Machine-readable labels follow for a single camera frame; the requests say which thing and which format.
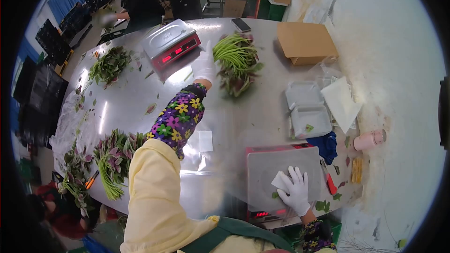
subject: yellow jacket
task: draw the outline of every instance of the yellow jacket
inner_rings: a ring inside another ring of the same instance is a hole
[[[167,144],[147,140],[129,171],[130,202],[122,253],[172,253],[212,230],[218,216],[192,220],[180,205],[180,161]],[[258,239],[231,235],[213,253],[256,253],[274,249]]]

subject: smartphone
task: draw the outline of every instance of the smartphone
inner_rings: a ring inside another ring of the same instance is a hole
[[[242,33],[246,33],[247,31],[251,31],[251,28],[244,23],[244,21],[241,18],[232,19],[231,23],[238,28],[238,30]]]

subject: metal stand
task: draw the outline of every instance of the metal stand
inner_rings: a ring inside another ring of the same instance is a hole
[[[211,3],[213,4],[219,4],[218,7],[211,6]],[[224,14],[224,0],[219,1],[211,1],[206,0],[205,5],[202,8],[202,17],[203,18],[216,18],[216,17],[222,17]]]

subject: brown cardboard lid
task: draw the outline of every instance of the brown cardboard lid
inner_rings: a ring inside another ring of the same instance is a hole
[[[324,25],[282,22],[277,35],[287,58],[338,56],[338,52]]]

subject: pink cup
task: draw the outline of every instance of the pink cup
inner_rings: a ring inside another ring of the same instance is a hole
[[[366,132],[353,141],[356,150],[370,149],[376,145],[386,142],[386,131],[384,129]]]

